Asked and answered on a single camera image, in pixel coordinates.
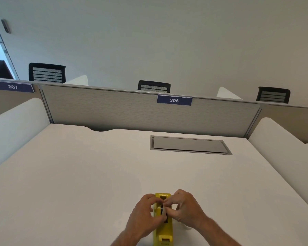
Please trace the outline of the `blue number label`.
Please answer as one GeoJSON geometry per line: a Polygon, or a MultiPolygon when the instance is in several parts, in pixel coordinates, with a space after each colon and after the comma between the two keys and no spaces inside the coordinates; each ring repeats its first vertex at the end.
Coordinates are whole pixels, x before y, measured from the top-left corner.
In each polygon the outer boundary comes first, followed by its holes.
{"type": "Polygon", "coordinates": [[[3,81],[0,81],[0,90],[35,93],[32,84],[3,82],[3,81]]]}
{"type": "Polygon", "coordinates": [[[191,106],[192,100],[193,100],[193,98],[191,98],[191,97],[157,95],[157,103],[162,103],[162,104],[191,106]]]}

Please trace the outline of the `person's left hand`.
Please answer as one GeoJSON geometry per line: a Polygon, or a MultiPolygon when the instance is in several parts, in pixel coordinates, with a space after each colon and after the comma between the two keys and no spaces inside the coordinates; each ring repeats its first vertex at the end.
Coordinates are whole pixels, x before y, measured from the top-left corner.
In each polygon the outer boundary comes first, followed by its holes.
{"type": "Polygon", "coordinates": [[[160,225],[152,225],[152,205],[163,203],[163,200],[154,194],[145,194],[136,204],[128,219],[126,227],[143,228],[148,234],[153,232],[160,225]]]}

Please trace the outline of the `grey fabric partition panel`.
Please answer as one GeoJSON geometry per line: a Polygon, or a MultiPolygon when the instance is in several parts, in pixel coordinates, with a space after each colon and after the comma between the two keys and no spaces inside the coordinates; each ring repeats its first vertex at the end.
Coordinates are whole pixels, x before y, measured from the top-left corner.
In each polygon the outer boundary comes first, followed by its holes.
{"type": "Polygon", "coordinates": [[[41,84],[55,124],[95,131],[131,129],[198,135],[245,137],[260,104],[193,98],[189,106],[157,102],[157,93],[41,84]]]}

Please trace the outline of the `person's right forearm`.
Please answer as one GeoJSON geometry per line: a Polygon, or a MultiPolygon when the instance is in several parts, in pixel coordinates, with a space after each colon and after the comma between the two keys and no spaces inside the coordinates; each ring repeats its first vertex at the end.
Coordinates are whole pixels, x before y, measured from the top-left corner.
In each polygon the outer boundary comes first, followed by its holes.
{"type": "Polygon", "coordinates": [[[242,246],[228,235],[213,219],[205,216],[194,229],[210,246],[242,246]]]}

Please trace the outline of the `black mesh office chair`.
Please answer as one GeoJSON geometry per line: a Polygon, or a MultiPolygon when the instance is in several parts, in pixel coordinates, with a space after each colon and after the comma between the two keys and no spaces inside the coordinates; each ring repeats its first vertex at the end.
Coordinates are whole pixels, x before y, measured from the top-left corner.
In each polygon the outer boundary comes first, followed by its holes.
{"type": "Polygon", "coordinates": [[[29,81],[49,82],[49,83],[65,83],[66,66],[30,63],[29,64],[29,81]]]}
{"type": "Polygon", "coordinates": [[[259,86],[256,101],[288,104],[291,91],[284,88],[259,86]]]}
{"type": "Polygon", "coordinates": [[[171,84],[154,81],[139,81],[137,90],[170,93],[171,84]]]}

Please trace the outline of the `grey tape roll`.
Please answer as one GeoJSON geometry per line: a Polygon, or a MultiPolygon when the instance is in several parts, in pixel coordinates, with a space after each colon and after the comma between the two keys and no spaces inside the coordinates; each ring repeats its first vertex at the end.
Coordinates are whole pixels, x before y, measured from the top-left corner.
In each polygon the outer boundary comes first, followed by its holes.
{"type": "Polygon", "coordinates": [[[160,206],[160,215],[165,217],[164,223],[167,224],[168,223],[168,214],[167,214],[167,211],[166,211],[166,207],[163,204],[160,206]]]}

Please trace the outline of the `yellow tape dispenser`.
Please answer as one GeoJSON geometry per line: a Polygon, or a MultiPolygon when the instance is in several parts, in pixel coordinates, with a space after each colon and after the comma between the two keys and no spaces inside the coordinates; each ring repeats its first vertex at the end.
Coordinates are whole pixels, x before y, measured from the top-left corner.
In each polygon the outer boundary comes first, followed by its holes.
{"type": "MultiPolygon", "coordinates": [[[[162,200],[171,196],[168,193],[156,193],[156,197],[162,200]]],[[[153,208],[154,217],[163,213],[164,207],[160,203],[155,203],[153,208]]],[[[173,224],[172,218],[167,215],[167,219],[157,229],[153,231],[153,246],[173,246],[173,224]]]]}

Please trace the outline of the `beige side partition panel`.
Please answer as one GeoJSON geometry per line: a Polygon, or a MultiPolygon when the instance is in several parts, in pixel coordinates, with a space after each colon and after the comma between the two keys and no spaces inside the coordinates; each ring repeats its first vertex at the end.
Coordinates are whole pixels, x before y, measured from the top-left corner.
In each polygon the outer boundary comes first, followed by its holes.
{"type": "Polygon", "coordinates": [[[245,138],[249,138],[260,120],[271,118],[300,141],[308,143],[308,107],[283,103],[258,102],[259,111],[253,119],[245,138]]]}
{"type": "Polygon", "coordinates": [[[43,93],[41,83],[40,82],[33,82],[33,81],[22,81],[22,80],[13,80],[13,79],[2,79],[0,81],[3,82],[13,82],[13,83],[25,83],[25,84],[32,84],[35,93],[26,93],[26,92],[14,92],[14,91],[3,91],[0,90],[0,114],[32,99],[32,98],[39,98],[47,113],[49,121],[53,123],[52,116],[50,114],[47,101],[45,99],[45,95],[43,93]]]}

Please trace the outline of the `person's right hand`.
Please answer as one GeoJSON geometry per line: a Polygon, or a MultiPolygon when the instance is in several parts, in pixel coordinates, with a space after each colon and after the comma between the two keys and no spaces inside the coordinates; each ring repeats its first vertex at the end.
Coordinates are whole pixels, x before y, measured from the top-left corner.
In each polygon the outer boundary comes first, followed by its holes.
{"type": "Polygon", "coordinates": [[[194,196],[181,189],[165,199],[163,205],[166,208],[180,210],[180,220],[177,221],[191,228],[197,226],[198,222],[206,216],[194,196]]]}

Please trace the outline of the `person's left forearm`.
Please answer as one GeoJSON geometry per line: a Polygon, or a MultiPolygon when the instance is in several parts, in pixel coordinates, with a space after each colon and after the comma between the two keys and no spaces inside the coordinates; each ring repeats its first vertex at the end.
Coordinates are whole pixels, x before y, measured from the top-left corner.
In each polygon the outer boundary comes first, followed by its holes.
{"type": "Polygon", "coordinates": [[[148,233],[143,228],[126,227],[110,246],[136,246],[146,236],[148,233]]]}

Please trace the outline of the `white rounded desk divider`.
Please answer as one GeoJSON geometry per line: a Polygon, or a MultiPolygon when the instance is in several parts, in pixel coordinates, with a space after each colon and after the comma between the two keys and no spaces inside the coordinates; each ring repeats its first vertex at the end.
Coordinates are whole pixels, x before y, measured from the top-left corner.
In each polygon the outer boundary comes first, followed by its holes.
{"type": "Polygon", "coordinates": [[[32,98],[0,115],[0,165],[50,124],[45,106],[32,98]]]}
{"type": "Polygon", "coordinates": [[[231,91],[229,91],[228,89],[222,86],[219,88],[216,97],[223,98],[223,99],[242,100],[242,98],[240,98],[239,96],[235,95],[234,93],[232,93],[231,91]]]}
{"type": "Polygon", "coordinates": [[[66,81],[64,84],[67,85],[80,85],[80,86],[89,86],[88,78],[86,75],[74,78],[72,80],[66,81]]]}
{"type": "Polygon", "coordinates": [[[248,140],[308,204],[308,145],[271,118],[261,119],[248,140]]]}

